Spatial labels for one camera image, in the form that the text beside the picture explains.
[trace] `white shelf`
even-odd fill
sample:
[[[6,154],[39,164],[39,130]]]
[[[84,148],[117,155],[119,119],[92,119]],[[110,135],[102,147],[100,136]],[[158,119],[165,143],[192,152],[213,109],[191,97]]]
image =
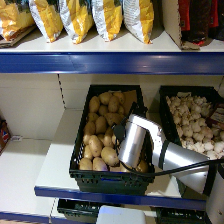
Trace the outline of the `white shelf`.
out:
[[[159,204],[167,206],[167,203],[173,203],[173,206],[177,206],[178,203],[181,203],[180,200],[182,199],[176,179],[173,177],[170,178],[168,175],[156,177],[154,183],[149,184],[145,193],[146,196],[109,195],[81,192],[76,180],[74,178],[70,178],[69,175],[70,160],[74,149],[74,142],[81,115],[82,111],[65,110],[35,184],[35,192],[37,196],[96,202],[111,202],[111,200],[118,200],[119,202],[116,202],[120,204],[141,204],[153,206],[158,206]],[[149,118],[153,119],[155,122],[159,121],[158,114],[152,114]],[[188,203],[191,205],[195,203],[195,206],[198,206],[197,201],[192,200],[187,202],[186,200],[184,203],[186,208],[191,206]]]
[[[8,142],[0,156],[0,219],[48,223],[54,198],[36,197],[35,181],[51,142]]]
[[[68,224],[68,219],[65,217],[65,215],[62,213],[59,213],[57,211],[58,200],[59,199],[55,200],[55,203],[54,203],[54,206],[53,206],[53,209],[51,212],[52,224],[57,224],[57,223]],[[143,211],[146,216],[146,223],[147,224],[156,224],[156,221],[155,221],[156,212],[155,212],[155,210],[151,209],[149,206],[140,206],[140,205],[123,205],[123,206],[124,206],[124,208],[138,209],[138,210]]]

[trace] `white wall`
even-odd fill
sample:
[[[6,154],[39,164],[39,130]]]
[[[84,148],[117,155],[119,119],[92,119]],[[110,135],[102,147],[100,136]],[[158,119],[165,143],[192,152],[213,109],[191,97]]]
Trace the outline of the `white wall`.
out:
[[[51,140],[63,111],[56,74],[0,74],[0,114],[12,135]]]

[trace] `snack bag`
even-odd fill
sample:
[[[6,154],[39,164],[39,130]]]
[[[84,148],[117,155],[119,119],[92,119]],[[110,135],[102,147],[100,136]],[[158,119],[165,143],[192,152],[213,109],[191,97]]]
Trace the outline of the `snack bag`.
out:
[[[154,10],[150,0],[124,0],[124,23],[126,28],[141,42],[151,43]]]
[[[119,0],[92,0],[93,19],[99,35],[105,41],[113,40],[122,24],[122,7]]]
[[[29,0],[29,5],[32,16],[46,41],[55,41],[63,29],[57,0]]]
[[[0,0],[0,35],[6,41],[15,39],[33,24],[28,1]]]
[[[63,25],[73,43],[79,44],[93,25],[90,2],[87,0],[59,0]]]

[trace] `produce display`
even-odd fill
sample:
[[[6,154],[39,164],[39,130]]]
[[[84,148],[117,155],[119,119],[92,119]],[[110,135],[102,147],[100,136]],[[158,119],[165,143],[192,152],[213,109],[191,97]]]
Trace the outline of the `produce display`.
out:
[[[90,99],[83,129],[84,150],[79,162],[80,170],[128,172],[118,159],[116,137],[112,129],[125,117],[124,103],[125,94],[122,92],[104,92]],[[148,172],[148,164],[143,156],[137,170]]]
[[[224,156],[224,131],[208,126],[214,105],[201,96],[166,96],[182,147],[205,154],[210,159]]]

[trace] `red packaging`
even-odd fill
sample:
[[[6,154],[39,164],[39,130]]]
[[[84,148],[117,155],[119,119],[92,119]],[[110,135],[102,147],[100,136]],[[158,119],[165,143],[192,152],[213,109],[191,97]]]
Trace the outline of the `red packaging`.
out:
[[[0,154],[2,150],[5,148],[6,143],[10,139],[9,130],[7,127],[7,123],[5,120],[1,120],[0,118]]]
[[[218,25],[219,25],[218,0],[212,0],[209,27],[213,28],[213,27],[217,27]]]
[[[181,31],[188,31],[190,30],[190,18],[189,18],[190,0],[178,0],[178,3],[179,3]]]

